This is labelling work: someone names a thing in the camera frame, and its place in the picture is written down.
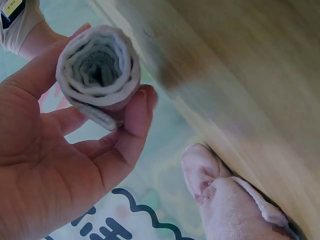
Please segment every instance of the black printed character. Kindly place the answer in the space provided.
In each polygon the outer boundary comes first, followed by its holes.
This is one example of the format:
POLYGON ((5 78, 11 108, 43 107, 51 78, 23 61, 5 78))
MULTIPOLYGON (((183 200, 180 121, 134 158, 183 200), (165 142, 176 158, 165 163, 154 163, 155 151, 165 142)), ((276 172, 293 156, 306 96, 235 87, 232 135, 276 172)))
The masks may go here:
MULTIPOLYGON (((71 222, 71 225, 72 225, 73 227, 76 227, 76 226, 80 223, 80 221, 81 221, 86 215, 94 215, 94 214, 96 214, 96 212, 97 212, 97 209, 93 206, 89 211, 87 211, 87 212, 86 212, 85 214, 83 214, 81 217, 78 217, 76 220, 72 221, 72 222, 71 222)), ((83 226, 83 228, 81 228, 81 230, 80 230, 80 235, 81 235, 82 237, 85 237, 85 236, 87 236, 87 235, 92 231, 92 229, 93 229, 92 223, 91 223, 91 222, 87 222, 87 223, 83 226)))
POLYGON ((118 238, 118 236, 126 240, 132 239, 132 234, 113 218, 107 218, 105 220, 105 223, 108 225, 109 228, 112 229, 112 231, 102 226, 99 230, 102 233, 102 235, 105 236, 105 238, 101 238, 98 234, 92 233, 90 235, 91 240, 121 240, 120 238, 118 238))

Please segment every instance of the white sleeve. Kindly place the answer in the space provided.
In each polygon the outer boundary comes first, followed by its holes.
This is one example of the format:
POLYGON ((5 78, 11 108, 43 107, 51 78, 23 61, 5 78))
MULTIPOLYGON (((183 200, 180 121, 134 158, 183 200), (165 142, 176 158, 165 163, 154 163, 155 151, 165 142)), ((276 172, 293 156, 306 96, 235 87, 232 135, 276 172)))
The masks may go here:
MULTIPOLYGON (((0 9, 6 4, 6 0, 0 0, 0 9)), ((21 46, 31 30, 45 17, 40 11, 39 0, 26 0, 25 9, 14 20, 9 28, 3 29, 3 23, 0 19, 0 43, 6 49, 14 54, 18 54, 21 46)))

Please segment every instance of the wooden board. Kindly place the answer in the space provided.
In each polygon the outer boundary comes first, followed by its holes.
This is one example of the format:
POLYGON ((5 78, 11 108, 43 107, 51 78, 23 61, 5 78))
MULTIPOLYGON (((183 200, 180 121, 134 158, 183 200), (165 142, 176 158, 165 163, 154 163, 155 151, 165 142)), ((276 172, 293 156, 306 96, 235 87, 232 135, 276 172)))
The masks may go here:
POLYGON ((88 1, 228 166, 320 239, 320 1, 88 1))

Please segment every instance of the black wavy line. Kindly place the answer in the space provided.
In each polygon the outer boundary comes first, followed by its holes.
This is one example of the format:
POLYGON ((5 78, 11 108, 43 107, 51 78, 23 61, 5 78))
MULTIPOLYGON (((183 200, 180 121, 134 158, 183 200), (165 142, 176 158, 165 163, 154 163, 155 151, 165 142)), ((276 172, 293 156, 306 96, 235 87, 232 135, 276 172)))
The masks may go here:
POLYGON ((155 229, 169 229, 169 230, 173 231, 173 233, 175 235, 175 240, 194 240, 193 238, 182 237, 181 231, 176 225, 173 225, 171 223, 160 223, 155 211, 147 205, 137 205, 134 197, 127 190, 125 190, 123 188, 115 188, 111 192, 116 195, 126 196, 126 198, 129 200, 129 203, 130 203, 131 212, 133 212, 133 213, 147 212, 151 217, 153 228, 155 228, 155 229))

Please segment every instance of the watch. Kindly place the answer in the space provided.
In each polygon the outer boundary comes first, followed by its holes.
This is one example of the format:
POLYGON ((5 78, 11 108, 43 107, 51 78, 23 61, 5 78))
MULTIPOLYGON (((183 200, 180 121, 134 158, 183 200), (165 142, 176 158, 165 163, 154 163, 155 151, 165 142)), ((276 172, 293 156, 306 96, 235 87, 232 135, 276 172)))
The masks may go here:
POLYGON ((26 0, 9 0, 1 10, 2 28, 7 29, 25 10, 26 0))

